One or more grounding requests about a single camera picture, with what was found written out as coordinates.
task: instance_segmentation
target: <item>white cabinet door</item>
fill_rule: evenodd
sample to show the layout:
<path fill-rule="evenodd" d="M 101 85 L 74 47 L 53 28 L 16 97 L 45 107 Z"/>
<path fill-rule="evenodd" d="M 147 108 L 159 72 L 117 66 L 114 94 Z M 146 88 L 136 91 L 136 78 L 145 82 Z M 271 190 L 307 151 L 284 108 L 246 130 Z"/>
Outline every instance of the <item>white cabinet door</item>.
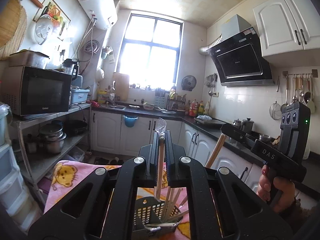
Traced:
<path fill-rule="evenodd" d="M 183 123 L 181 126 L 181 132 L 180 132 L 178 144 L 184 148 L 186 155 L 190 157 L 192 155 L 193 147 L 195 146 L 195 143 L 194 143 L 195 136 L 196 136 L 196 129 L 193 129 L 190 125 Z"/>
<path fill-rule="evenodd" d="M 92 149 L 119 154 L 121 115 L 92 111 Z"/>
<path fill-rule="evenodd" d="M 320 48 L 320 15 L 310 0 L 285 0 L 297 23 L 305 49 Z"/>
<path fill-rule="evenodd" d="M 318 202 L 315 199 L 309 197 L 308 195 L 306 195 L 302 192 L 300 192 L 296 196 L 296 199 L 300 200 L 301 207 L 305 208 L 305 209 L 311 209 L 318 204 Z"/>
<path fill-rule="evenodd" d="M 298 27 L 285 0 L 269 0 L 253 12 L 263 57 L 303 49 Z"/>
<path fill-rule="evenodd" d="M 258 189 L 259 179 L 261 176 L 261 168 L 257 165 L 253 165 L 247 179 L 245 180 L 245 184 L 252 189 L 255 193 Z"/>
<path fill-rule="evenodd" d="M 170 134 L 171 134 L 172 143 L 178 144 L 182 122 L 175 121 L 175 120 L 165 120 L 165 121 L 167 123 L 166 129 L 169 130 Z M 150 137 L 150 143 L 152 143 L 152 141 L 153 141 L 153 134 L 155 132 L 155 127 L 156 127 L 157 122 L 158 122 L 158 119 L 152 120 L 152 133 L 151 133 L 151 137 Z"/>
<path fill-rule="evenodd" d="M 210 137 L 202 133 L 197 133 L 195 137 L 195 147 L 193 148 L 191 157 L 205 166 L 216 144 L 216 141 Z"/>
<path fill-rule="evenodd" d="M 222 147 L 211 168 L 218 170 L 220 167 L 227 167 L 239 178 L 243 173 L 242 181 L 245 181 L 250 173 L 252 163 L 247 162 L 227 148 Z"/>
<path fill-rule="evenodd" d="M 119 154 L 138 156 L 140 148 L 150 142 L 152 118 L 138 117 L 133 127 L 127 127 L 122 117 Z"/>

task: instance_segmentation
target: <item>window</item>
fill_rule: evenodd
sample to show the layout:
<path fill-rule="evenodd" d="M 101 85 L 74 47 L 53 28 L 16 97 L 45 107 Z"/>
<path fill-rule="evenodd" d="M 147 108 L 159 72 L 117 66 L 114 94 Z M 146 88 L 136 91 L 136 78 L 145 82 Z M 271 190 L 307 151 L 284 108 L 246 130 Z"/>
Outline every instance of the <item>window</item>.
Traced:
<path fill-rule="evenodd" d="M 176 82 L 182 23 L 131 14 L 121 46 L 117 71 L 130 84 L 169 90 Z"/>

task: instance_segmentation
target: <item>countertop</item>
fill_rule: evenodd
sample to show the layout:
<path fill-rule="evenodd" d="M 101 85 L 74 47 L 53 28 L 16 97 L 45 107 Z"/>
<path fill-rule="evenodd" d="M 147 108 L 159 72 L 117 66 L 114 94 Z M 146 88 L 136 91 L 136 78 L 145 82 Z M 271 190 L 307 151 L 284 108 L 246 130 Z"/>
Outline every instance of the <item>countertop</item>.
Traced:
<path fill-rule="evenodd" d="M 213 140 L 217 141 L 221 135 L 220 129 L 213 129 L 198 124 L 193 117 L 182 115 L 179 116 L 177 114 L 164 114 L 161 111 L 153 110 L 147 111 L 142 109 L 131 109 L 126 107 L 124 110 L 119 109 L 109 109 L 103 107 L 92 107 L 94 111 L 100 112 L 108 112 L 108 113 L 115 113 L 115 114 L 126 114 L 131 116 L 141 116 L 141 117 L 149 117 L 149 118 L 163 118 L 165 120 L 176 120 L 182 121 L 186 124 L 190 125 L 191 127 L 195 128 L 196 130 L 202 132 L 203 134 L 207 135 L 208 137 L 212 138 Z M 249 149 L 242 146 L 240 143 L 232 142 L 229 138 L 225 141 L 224 147 L 229 149 L 230 151 L 234 152 L 241 158 L 245 159 L 246 161 L 253 163 L 259 167 L 263 166 L 263 160 L 253 154 Z M 310 153 L 310 156 L 307 160 L 302 161 L 302 165 L 307 168 L 307 174 L 305 179 L 302 183 L 295 183 L 296 188 L 300 191 L 304 192 L 305 194 L 311 196 L 315 200 L 320 200 L 320 155 L 315 153 Z"/>

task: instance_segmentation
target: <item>cutting board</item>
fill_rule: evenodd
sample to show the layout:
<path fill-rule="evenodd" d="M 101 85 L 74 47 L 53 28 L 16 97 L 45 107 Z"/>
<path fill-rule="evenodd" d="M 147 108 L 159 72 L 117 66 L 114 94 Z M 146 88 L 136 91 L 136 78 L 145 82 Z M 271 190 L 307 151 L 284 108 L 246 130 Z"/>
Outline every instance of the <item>cutting board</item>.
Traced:
<path fill-rule="evenodd" d="M 129 80 L 130 76 L 114 72 L 112 80 L 115 81 L 114 88 L 116 90 L 116 97 L 120 97 L 121 101 L 126 101 L 129 95 Z"/>

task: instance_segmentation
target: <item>blue bin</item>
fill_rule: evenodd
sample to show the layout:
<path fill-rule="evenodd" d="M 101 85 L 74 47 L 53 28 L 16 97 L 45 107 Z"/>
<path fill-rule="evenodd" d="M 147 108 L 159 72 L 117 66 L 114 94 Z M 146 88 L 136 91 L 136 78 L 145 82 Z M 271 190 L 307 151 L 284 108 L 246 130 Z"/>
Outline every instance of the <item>blue bin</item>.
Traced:
<path fill-rule="evenodd" d="M 133 127 L 134 123 L 138 120 L 137 116 L 124 116 L 124 124 L 126 127 Z"/>

